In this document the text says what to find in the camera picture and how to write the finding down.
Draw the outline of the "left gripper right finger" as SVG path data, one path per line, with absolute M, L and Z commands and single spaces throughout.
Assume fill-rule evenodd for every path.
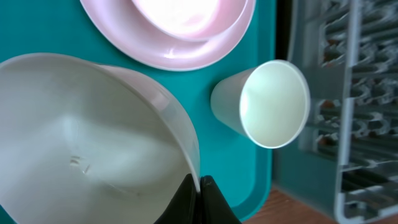
M 200 184 L 202 224 L 241 224 L 212 176 L 202 177 Z

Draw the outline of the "white paper cup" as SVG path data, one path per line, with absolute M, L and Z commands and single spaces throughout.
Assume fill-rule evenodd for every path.
M 271 60 L 220 81 L 210 96 L 219 121 L 253 143 L 277 149 L 291 143 L 310 113 L 303 73 L 285 60 Z

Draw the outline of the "white bowl with food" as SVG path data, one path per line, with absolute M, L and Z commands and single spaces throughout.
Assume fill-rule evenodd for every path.
M 154 223 L 199 177 L 187 112 L 147 75 L 61 54 L 1 64 L 1 206 L 16 223 Z

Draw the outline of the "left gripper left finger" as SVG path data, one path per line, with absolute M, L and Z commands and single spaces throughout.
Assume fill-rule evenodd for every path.
M 155 224 L 192 224 L 196 199 L 197 191 L 193 177 L 191 174 L 187 174 Z

